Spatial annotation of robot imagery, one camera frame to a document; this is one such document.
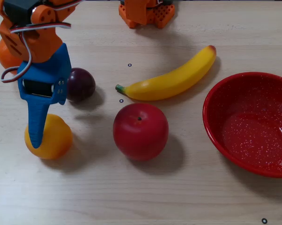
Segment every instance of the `table surface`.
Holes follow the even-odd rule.
[[[50,107],[74,134],[58,161],[27,150],[26,102],[16,83],[0,82],[0,225],[259,225],[262,218],[282,225],[282,180],[225,160],[201,117],[205,96],[223,78],[244,71],[282,76],[282,2],[176,7],[163,30],[130,30],[117,2],[84,2],[67,19],[72,30],[58,29],[72,66],[90,71],[97,84],[80,105]],[[171,71],[207,45],[217,48],[212,70],[187,92],[152,103],[169,121],[165,150],[146,163],[127,160],[114,144],[112,124],[132,100],[115,85]]]

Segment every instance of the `banana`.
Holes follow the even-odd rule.
[[[116,90],[130,98],[155,101],[175,96],[196,84],[212,67],[216,48],[209,45],[181,67],[161,76],[134,83],[116,85]]]

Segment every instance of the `red apple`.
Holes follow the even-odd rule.
[[[122,108],[114,121],[117,147],[128,158],[146,161],[160,154],[168,139],[168,121],[150,104],[135,103]]]

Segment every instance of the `plum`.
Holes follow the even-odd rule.
[[[95,91],[93,76],[82,68],[72,68],[67,82],[67,99],[71,102],[80,102],[93,95]]]

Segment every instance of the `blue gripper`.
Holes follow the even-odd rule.
[[[28,62],[23,62],[18,68],[22,71]],[[32,63],[29,70],[18,79],[20,97],[28,102],[29,135],[36,149],[42,143],[43,130],[48,108],[51,104],[64,105],[67,97],[67,80],[71,73],[71,63],[66,44],[56,51],[52,57],[43,63]],[[47,83],[52,85],[52,96],[45,97],[28,93],[23,86],[23,80]]]

